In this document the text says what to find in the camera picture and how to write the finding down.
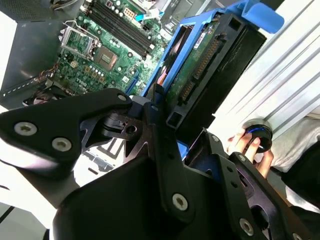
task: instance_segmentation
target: corrugated metal panel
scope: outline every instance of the corrugated metal panel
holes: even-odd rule
[[[222,140],[253,118],[268,120],[274,139],[320,105],[320,0],[286,0],[285,19],[216,112],[209,131]]]

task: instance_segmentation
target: black knob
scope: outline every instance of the black knob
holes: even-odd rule
[[[262,119],[252,119],[248,122],[246,122],[243,125],[243,128],[245,128],[245,133],[251,133],[252,138],[249,141],[248,145],[246,146],[246,149],[250,146],[250,144],[256,139],[260,139],[260,145],[257,150],[257,153],[264,153],[268,151],[272,146],[272,129],[269,126],[269,124],[262,120]]]

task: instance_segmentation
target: circuit board chip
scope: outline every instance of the circuit board chip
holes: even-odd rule
[[[102,46],[96,55],[94,61],[101,65],[104,69],[110,71],[117,62],[117,55],[111,52],[106,47]]]

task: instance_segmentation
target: wire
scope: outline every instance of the wire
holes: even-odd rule
[[[76,3],[78,0],[60,0],[51,6],[53,10],[64,9]]]

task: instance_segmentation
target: ram slot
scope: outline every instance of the ram slot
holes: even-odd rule
[[[101,4],[101,2],[96,2],[93,5],[93,9],[98,10],[105,18],[110,19],[113,22],[115,28],[122,29],[127,35],[131,36],[137,42],[143,44],[147,49],[150,48],[152,42],[141,32],[135,30],[132,26],[128,25],[123,18],[118,17],[112,10]]]
[[[130,49],[135,51],[137,54],[142,56],[143,58],[146,57],[147,52],[146,50],[137,44],[136,42],[132,41],[130,37],[128,37],[126,34],[121,32],[119,29],[112,27],[110,24],[108,24],[101,16],[95,14],[94,12],[90,14],[90,18],[92,21],[94,21],[96,24],[100,25],[102,28],[104,28],[106,31],[111,33],[115,38],[117,38],[119,41],[127,45]]]

